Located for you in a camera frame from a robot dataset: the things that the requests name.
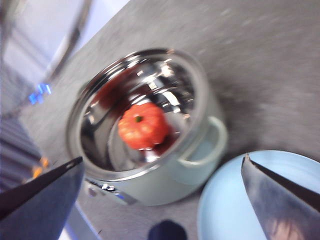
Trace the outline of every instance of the dark object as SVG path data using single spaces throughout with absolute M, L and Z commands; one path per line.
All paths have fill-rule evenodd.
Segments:
M 246 193 L 268 240 L 319 240 L 320 194 L 243 158 Z
M 83 175 L 82 157 L 78 157 L 0 194 L 0 239 L 58 239 Z
M 148 234 L 148 240 L 186 240 L 187 234 L 182 226 L 165 220 L 153 226 Z

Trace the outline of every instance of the pot handle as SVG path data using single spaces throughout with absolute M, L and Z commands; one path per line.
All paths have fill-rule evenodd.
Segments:
M 209 155 L 204 157 L 201 160 L 192 161 L 188 160 L 188 157 L 180 159 L 180 163 L 182 163 L 186 167 L 197 167 L 203 166 L 208 164 L 214 160 L 216 160 L 224 151 L 225 146 L 228 141 L 228 131 L 225 124 L 215 116 L 208 117 L 209 124 L 217 129 L 218 131 L 218 138 L 217 143 L 215 144 L 214 148 L 211 150 Z

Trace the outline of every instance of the stainless steel pot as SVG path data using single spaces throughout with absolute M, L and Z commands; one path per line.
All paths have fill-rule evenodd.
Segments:
M 171 125 L 153 150 L 130 149 L 118 121 L 132 104 L 153 102 Z M 174 49 L 134 52 L 112 63 L 80 93 L 69 117 L 70 156 L 86 177 L 125 203 L 162 205 L 200 187 L 227 144 L 221 109 L 200 64 Z

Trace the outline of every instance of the pot rim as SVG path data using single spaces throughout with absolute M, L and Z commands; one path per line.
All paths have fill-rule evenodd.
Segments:
M 156 161 L 150 162 L 142 167 L 126 171 L 110 171 L 102 169 L 92 163 L 83 151 L 80 140 L 82 122 L 82 117 L 80 116 L 84 115 L 85 110 L 97 91 L 105 84 L 108 84 L 108 82 L 112 79 L 107 79 L 107 77 L 110 76 L 110 72 L 116 71 L 117 67 L 119 67 L 121 63 L 130 63 L 138 57 L 152 55 L 167 55 L 168 58 L 170 58 L 170 56 L 177 56 L 192 66 L 190 71 L 197 75 L 196 79 L 190 79 L 192 87 L 197 88 L 195 90 L 196 100 L 193 113 L 193 115 L 196 117 L 191 121 L 188 130 L 183 132 L 182 135 L 175 141 L 175 143 Z M 95 77 L 92 78 L 92 80 L 89 81 L 89 83 L 79 94 L 71 109 L 66 125 L 66 145 L 68 153 L 72 158 L 82 155 L 83 162 L 85 164 L 86 175 L 99 181 L 118 182 L 133 179 L 149 173 L 164 165 L 167 161 L 179 159 L 179 156 L 181 156 L 182 153 L 188 149 L 193 140 L 198 136 L 199 127 L 202 125 L 205 119 L 208 108 L 209 89 L 209 83 L 203 67 L 196 59 L 183 51 L 172 48 L 151 48 L 132 52 L 127 56 L 114 61 L 101 70 Z

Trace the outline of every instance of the plate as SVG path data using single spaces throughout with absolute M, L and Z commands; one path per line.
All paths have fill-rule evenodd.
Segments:
M 279 175 L 320 193 L 320 163 L 292 152 L 263 150 L 250 158 Z M 206 184 L 198 209 L 200 240 L 266 240 L 241 177 L 243 155 L 223 165 Z

